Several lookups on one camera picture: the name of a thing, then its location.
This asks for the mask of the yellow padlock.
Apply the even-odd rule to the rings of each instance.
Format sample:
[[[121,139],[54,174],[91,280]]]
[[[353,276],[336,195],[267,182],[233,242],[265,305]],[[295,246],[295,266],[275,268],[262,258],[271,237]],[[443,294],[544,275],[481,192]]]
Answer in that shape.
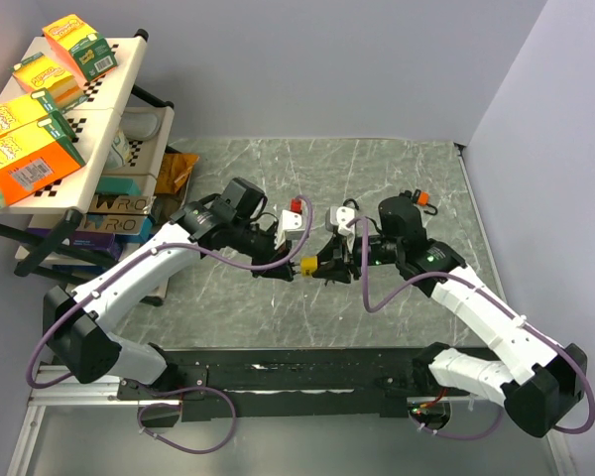
[[[301,275],[303,277],[311,277],[318,269],[319,261],[316,256],[305,256],[299,261],[294,269],[295,275]]]

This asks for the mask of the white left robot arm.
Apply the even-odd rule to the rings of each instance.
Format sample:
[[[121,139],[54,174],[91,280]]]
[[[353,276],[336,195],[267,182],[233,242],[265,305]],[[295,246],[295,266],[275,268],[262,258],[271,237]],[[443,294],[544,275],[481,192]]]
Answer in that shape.
[[[255,277],[291,281],[293,256],[312,224],[310,201],[299,195],[267,229],[258,220],[265,193],[243,178],[220,193],[191,201],[125,260],[68,293],[60,288],[44,299],[44,342],[81,384],[110,375],[136,381],[156,399],[182,382],[178,365],[156,344],[139,344],[114,330],[136,304],[174,274],[212,257],[226,263],[230,248],[250,258],[239,267]]]

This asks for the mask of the black Kaijing padlock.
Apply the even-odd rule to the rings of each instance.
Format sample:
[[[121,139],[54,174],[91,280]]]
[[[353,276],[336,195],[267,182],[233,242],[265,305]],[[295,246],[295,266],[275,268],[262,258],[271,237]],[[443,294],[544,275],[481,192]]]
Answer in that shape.
[[[346,198],[343,203],[342,206],[345,208],[349,208],[353,210],[353,213],[355,215],[357,215],[360,211],[360,207],[358,202],[354,199],[354,198]]]

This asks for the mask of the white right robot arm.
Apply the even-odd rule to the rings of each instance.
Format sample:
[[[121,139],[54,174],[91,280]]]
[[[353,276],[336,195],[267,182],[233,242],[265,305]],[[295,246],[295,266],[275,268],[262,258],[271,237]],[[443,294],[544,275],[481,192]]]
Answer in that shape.
[[[376,233],[360,216],[353,200],[330,207],[325,215],[332,236],[314,257],[301,263],[304,275],[328,282],[362,284],[368,312],[371,304],[368,269],[393,265],[406,287],[452,312],[472,330],[496,358],[483,360],[445,344],[435,343],[415,359],[413,380],[425,395],[456,389],[502,407],[524,432],[543,437],[581,401],[588,403],[587,421],[573,431],[581,434],[595,421],[595,397],[586,376],[587,356],[574,344],[562,347],[501,301],[444,242],[428,237],[421,213],[405,192],[378,206]]]

